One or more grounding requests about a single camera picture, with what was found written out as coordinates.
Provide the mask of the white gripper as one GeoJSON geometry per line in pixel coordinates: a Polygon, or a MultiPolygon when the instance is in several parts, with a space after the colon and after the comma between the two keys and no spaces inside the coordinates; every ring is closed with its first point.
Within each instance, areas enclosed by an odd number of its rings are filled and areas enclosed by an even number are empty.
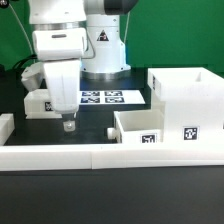
{"type": "Polygon", "coordinates": [[[72,132],[76,128],[73,114],[79,108],[81,61],[45,62],[43,70],[53,110],[63,114],[64,131],[72,132]]]}

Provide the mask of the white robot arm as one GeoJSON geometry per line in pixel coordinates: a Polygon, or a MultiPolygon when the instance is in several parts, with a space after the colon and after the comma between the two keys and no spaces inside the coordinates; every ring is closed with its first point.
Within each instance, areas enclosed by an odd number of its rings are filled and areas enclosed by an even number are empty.
{"type": "Polygon", "coordinates": [[[22,73],[28,91],[45,82],[66,132],[75,129],[80,76],[109,78],[127,71],[119,17],[138,0],[28,0],[38,62],[22,73]]]}

